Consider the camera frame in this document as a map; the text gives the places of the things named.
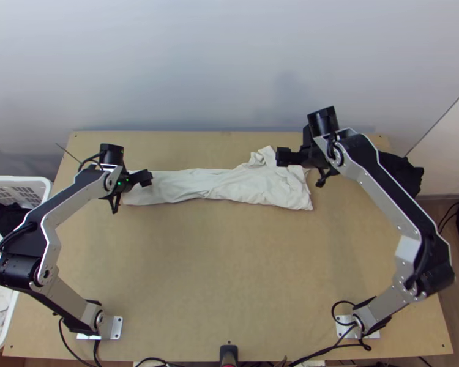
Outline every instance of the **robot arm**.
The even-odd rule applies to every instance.
[[[308,115],[308,121],[301,150],[292,153],[288,148],[278,148],[277,165],[318,168],[318,187],[336,174],[357,181],[401,232],[392,284],[379,296],[354,307],[353,318],[366,336],[384,327],[408,304],[453,283],[449,244],[439,235],[433,220],[383,168],[371,141],[351,128],[339,129],[333,107]]]
[[[85,300],[59,277],[61,243],[56,227],[92,199],[105,199],[113,213],[123,192],[151,184],[147,170],[129,174],[124,148],[101,144],[99,162],[75,176],[73,185],[30,211],[22,224],[0,243],[0,285],[34,297],[64,318],[71,332],[118,339],[122,318],[105,314],[98,301]]]

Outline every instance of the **wooden tabletop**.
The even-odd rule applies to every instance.
[[[371,136],[382,150],[385,137]],[[297,149],[300,133],[76,132],[67,150],[80,160],[100,143],[125,147],[128,169],[234,168],[266,145]],[[73,182],[78,162],[63,157],[54,192]],[[124,317],[121,339],[103,341],[104,360],[216,361],[220,345],[240,360],[295,360],[337,340],[338,300],[361,302],[390,285],[400,238],[352,180],[316,188],[314,210],[191,200],[156,206],[92,201],[58,228],[60,276],[78,293]],[[71,358],[58,317],[21,294],[4,354]],[[67,341],[91,359],[93,344]],[[370,340],[371,352],[344,348],[327,359],[452,353],[436,295],[410,305]]]

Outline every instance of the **laundry basket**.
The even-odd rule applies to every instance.
[[[18,203],[23,208],[32,209],[46,201],[51,192],[51,181],[44,177],[0,176],[0,203]],[[5,343],[18,292],[12,292],[10,305],[0,334],[0,348]]]

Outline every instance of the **wire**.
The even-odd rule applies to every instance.
[[[157,361],[157,362],[163,363],[163,366],[166,366],[166,361],[159,359],[159,358],[155,358],[155,357],[148,357],[148,358],[145,358],[144,360],[141,360],[135,367],[140,367],[144,362],[148,362],[148,361]]]
[[[340,324],[342,326],[350,326],[350,325],[356,325],[356,322],[355,321],[352,321],[352,322],[341,322],[341,321],[338,321],[339,318],[337,316],[335,316],[335,308],[338,306],[338,305],[341,305],[342,303],[347,303],[349,305],[351,305],[352,307],[355,307],[355,303],[352,303],[350,301],[345,301],[345,300],[342,300],[342,301],[338,301],[338,302],[335,302],[332,306],[332,317],[333,317],[333,320],[335,320],[335,322],[337,324]]]
[[[99,361],[99,356],[98,356],[100,342],[101,342],[101,339],[98,339],[95,341],[95,344],[94,344],[94,361],[97,367],[102,367]]]
[[[89,366],[89,367],[99,367],[98,365],[97,366],[94,366],[94,365],[91,365],[90,363],[88,362],[85,362],[83,359],[81,359],[79,356],[77,356],[75,354],[74,351],[71,350],[71,348],[68,346],[68,344],[66,343],[66,340],[65,340],[65,337],[63,335],[63,329],[61,328],[61,322],[63,321],[63,317],[60,318],[60,320],[58,321],[58,329],[59,329],[59,336],[61,337],[61,341],[63,342],[63,344],[65,345],[65,348],[68,349],[68,351],[76,358],[77,361],[79,361],[80,363],[84,364],[85,366]]]
[[[357,327],[357,324],[354,323],[354,325],[350,326],[349,329],[347,329],[346,332],[344,332],[344,334],[339,337],[339,339],[337,340],[337,342],[330,346],[330,347],[327,347],[327,348],[324,348],[324,349],[321,349],[313,354],[310,354],[310,355],[307,355],[306,357],[302,357],[298,360],[295,360],[294,362],[290,363],[289,364],[289,367],[295,367],[297,366],[298,364],[300,363],[303,363],[305,361],[307,361],[308,359],[311,359],[311,358],[314,358],[314,357],[317,357],[319,355],[323,355],[323,354],[327,354],[328,352],[331,352],[332,350],[334,349],[338,349],[338,348],[347,348],[347,347],[363,347],[365,350],[367,350],[368,352],[372,350],[371,346],[368,346],[367,344],[364,344],[364,342],[362,341],[362,338],[359,339],[359,342],[358,343],[354,343],[354,344],[340,344],[340,342],[347,336],[347,334],[349,332],[351,332],[355,327]]]
[[[446,227],[446,224],[453,218],[457,215],[457,212],[455,212],[454,214],[452,214],[449,218],[447,218],[447,220],[445,221],[444,225],[442,226],[441,229],[439,229],[439,234],[442,234],[444,228]]]
[[[441,225],[442,225],[442,222],[444,221],[444,219],[446,219],[446,216],[448,216],[449,212],[451,211],[452,208],[454,208],[456,205],[459,205],[459,201],[458,202],[455,202],[454,204],[452,204],[446,211],[446,213],[444,214],[444,216],[442,217],[442,219],[440,219],[439,221],[439,224],[437,225],[437,228],[441,228]],[[442,226],[442,229],[444,229],[444,227],[446,226],[447,222],[454,216],[456,215],[456,213],[454,213],[453,215],[451,215],[449,217],[449,219],[446,220],[446,222],[444,223],[444,225]]]
[[[83,168],[83,166],[84,166],[85,163],[87,163],[87,162],[93,162],[93,163],[95,163],[95,164],[100,168],[100,170],[103,171],[103,167],[102,167],[102,165],[100,165],[100,162],[95,160],[95,158],[100,157],[103,153],[104,153],[104,151],[101,151],[101,152],[99,152],[99,153],[97,153],[97,154],[94,154],[94,155],[91,156],[91,157],[88,157],[88,158],[85,159],[83,162],[81,162],[80,165],[78,166],[78,172],[81,171],[81,169]]]
[[[7,242],[10,240],[18,237],[22,233],[28,232],[30,229],[36,229],[37,228],[37,223],[35,222],[29,222],[27,224],[24,224],[21,228],[17,229],[16,231],[10,232],[7,234],[1,241],[0,241],[0,254],[3,252],[5,245]]]
[[[148,357],[148,358],[145,358],[144,360],[141,360],[135,367],[140,367],[144,362],[148,362],[148,361],[157,361],[157,362],[160,362],[160,363],[163,363],[162,365],[160,366],[157,366],[157,367],[163,367],[163,366],[166,366],[166,367],[183,367],[181,365],[176,365],[175,363],[170,363],[170,362],[167,362],[165,360],[162,360],[161,358],[155,358],[155,357]]]
[[[427,362],[423,357],[418,358],[420,358],[428,367],[432,367],[432,365],[429,362]]]

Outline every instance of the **wooden floor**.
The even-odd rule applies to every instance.
[[[451,205],[450,201],[424,201],[420,205],[431,215],[437,222],[442,218],[445,211]],[[440,293],[442,309],[449,328],[454,354],[442,356],[424,356],[424,358],[432,365],[432,367],[457,367],[459,366],[459,236],[455,227],[454,220],[446,226],[444,237],[450,243],[452,251],[452,263],[456,273],[456,282],[450,288]],[[354,361],[359,366],[374,366],[377,360],[356,360]],[[398,367],[426,367],[419,358],[391,358],[390,360],[382,360],[384,363]],[[351,361],[330,361],[330,365],[354,365]],[[103,367],[132,367],[132,363],[128,362],[103,362]],[[210,367],[212,363],[187,363],[187,367]],[[0,359],[0,367],[80,367],[82,364],[77,361],[65,360],[40,360],[33,358],[5,358]]]

